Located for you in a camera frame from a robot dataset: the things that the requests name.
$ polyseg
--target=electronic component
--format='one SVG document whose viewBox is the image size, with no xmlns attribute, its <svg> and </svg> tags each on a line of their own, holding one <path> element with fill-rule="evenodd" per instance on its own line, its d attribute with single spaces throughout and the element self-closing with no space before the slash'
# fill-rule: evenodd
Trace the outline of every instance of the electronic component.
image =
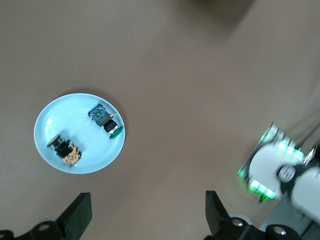
<svg viewBox="0 0 320 240">
<path fill-rule="evenodd" d="M 100 103 L 88 112 L 88 116 L 92 121 L 95 121 L 99 127 L 103 126 L 104 130 L 110 134 L 110 139 L 114 139 L 123 130 L 123 127 L 118 126 L 118 124 L 112 119 L 114 115 L 108 113 L 106 108 Z"/>
<path fill-rule="evenodd" d="M 82 152 L 70 140 L 64 141 L 60 135 L 55 136 L 47 145 L 56 151 L 65 164 L 72 167 L 81 159 Z"/>
</svg>

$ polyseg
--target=light blue plate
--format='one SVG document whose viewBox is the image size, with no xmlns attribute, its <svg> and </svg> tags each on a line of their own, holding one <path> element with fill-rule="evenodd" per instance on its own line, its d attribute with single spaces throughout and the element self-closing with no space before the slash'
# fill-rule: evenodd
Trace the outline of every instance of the light blue plate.
<svg viewBox="0 0 320 240">
<path fill-rule="evenodd" d="M 102 104 L 113 114 L 113 120 L 122 132 L 109 139 L 109 134 L 88 116 L 97 104 Z M 81 159 L 69 167 L 47 147 L 50 140 L 60 134 L 82 151 Z M 120 153 L 125 142 L 125 126 L 119 112 L 101 97 L 74 93 L 59 97 L 49 103 L 38 116 L 34 125 L 34 143 L 41 157 L 52 167 L 69 174 L 89 174 L 108 166 Z"/>
</svg>

